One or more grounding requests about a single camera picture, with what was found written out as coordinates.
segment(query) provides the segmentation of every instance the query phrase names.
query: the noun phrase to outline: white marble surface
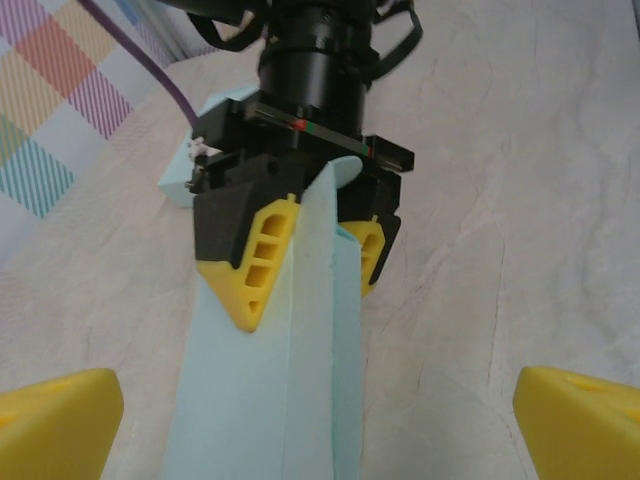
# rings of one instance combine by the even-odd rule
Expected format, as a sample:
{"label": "white marble surface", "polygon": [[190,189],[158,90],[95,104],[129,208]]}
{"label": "white marble surface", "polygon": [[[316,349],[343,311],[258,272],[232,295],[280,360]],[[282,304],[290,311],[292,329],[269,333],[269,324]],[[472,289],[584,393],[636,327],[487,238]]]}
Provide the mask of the white marble surface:
{"label": "white marble surface", "polygon": [[[365,480],[535,478],[520,369],[640,384],[640,48],[630,0],[419,0],[367,129],[417,155],[364,306]],[[381,27],[376,45],[406,23]],[[201,105],[256,49],[170,67]],[[0,388],[92,366],[127,406],[104,478],[157,478],[194,295],[156,188],[186,123],[155,91],[0,277]]]}

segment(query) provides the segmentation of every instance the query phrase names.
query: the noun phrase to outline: plaid fabric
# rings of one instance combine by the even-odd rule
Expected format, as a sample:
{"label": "plaid fabric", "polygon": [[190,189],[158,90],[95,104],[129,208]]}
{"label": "plaid fabric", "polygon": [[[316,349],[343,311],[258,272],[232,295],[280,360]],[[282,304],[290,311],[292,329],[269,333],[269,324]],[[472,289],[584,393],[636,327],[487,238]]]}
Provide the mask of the plaid fabric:
{"label": "plaid fabric", "polygon": [[[158,64],[171,63],[126,0],[98,3]],[[0,264],[151,86],[74,0],[0,0]]]}

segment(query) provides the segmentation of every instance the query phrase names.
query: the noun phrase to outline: light blue foam block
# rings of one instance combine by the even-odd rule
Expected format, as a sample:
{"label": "light blue foam block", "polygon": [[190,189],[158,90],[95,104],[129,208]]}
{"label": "light blue foam block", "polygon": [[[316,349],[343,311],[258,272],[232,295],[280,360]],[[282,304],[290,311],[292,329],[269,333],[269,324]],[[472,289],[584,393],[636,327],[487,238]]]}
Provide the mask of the light blue foam block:
{"label": "light blue foam block", "polygon": [[199,279],[165,480],[357,480],[362,449],[360,247],[336,225],[331,162],[307,189],[258,330],[238,330]]}
{"label": "light blue foam block", "polygon": [[[227,98],[242,100],[255,92],[257,88],[256,86],[247,86],[211,95],[200,114],[212,109]],[[164,192],[169,200],[183,208],[190,208],[193,202],[193,194],[184,186],[185,182],[191,179],[191,169],[193,167],[188,157],[189,147],[187,147],[187,142],[190,138],[191,130],[185,134],[180,147],[158,182],[160,190]]]}

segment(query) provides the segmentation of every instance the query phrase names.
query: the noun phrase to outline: yellow plastic part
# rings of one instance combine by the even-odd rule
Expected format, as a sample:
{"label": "yellow plastic part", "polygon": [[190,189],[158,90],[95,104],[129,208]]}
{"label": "yellow plastic part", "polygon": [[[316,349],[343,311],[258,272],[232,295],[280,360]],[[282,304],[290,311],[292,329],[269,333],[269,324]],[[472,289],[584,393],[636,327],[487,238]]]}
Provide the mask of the yellow plastic part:
{"label": "yellow plastic part", "polygon": [[107,369],[0,394],[0,478],[99,479],[123,409]]}
{"label": "yellow plastic part", "polygon": [[640,479],[637,388],[528,367],[513,407],[540,480]]}
{"label": "yellow plastic part", "polygon": [[197,262],[200,275],[245,332],[258,328],[275,285],[300,210],[295,199],[290,194],[255,214],[238,269],[229,262]]}
{"label": "yellow plastic part", "polygon": [[361,295],[365,297],[375,287],[375,284],[370,285],[369,282],[386,241],[382,225],[378,223],[378,217],[373,217],[368,222],[342,222],[340,226],[356,237],[360,243],[360,287]]}

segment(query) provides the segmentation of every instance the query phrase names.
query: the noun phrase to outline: foam piece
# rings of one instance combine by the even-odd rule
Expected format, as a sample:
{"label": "foam piece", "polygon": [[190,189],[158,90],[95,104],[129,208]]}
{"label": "foam piece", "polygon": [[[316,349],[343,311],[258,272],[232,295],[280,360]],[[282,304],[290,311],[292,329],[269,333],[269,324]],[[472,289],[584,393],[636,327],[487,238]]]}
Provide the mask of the foam piece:
{"label": "foam piece", "polygon": [[[227,98],[242,100],[251,95],[257,89],[257,86],[251,85],[211,95],[207,99],[205,106],[200,110],[200,114],[210,110]],[[160,187],[160,190],[164,192],[169,200],[183,208],[191,208],[193,202],[193,194],[184,186],[185,182],[191,179],[191,169],[193,167],[193,164],[189,161],[187,156],[189,154],[187,142],[190,138],[191,130],[187,131],[185,134],[180,147],[178,147],[171,163],[169,163],[169,166],[158,182],[158,187]]]}
{"label": "foam piece", "polygon": [[199,279],[165,480],[359,478],[360,250],[336,226],[335,190],[360,168],[335,160],[305,192],[255,333]]}

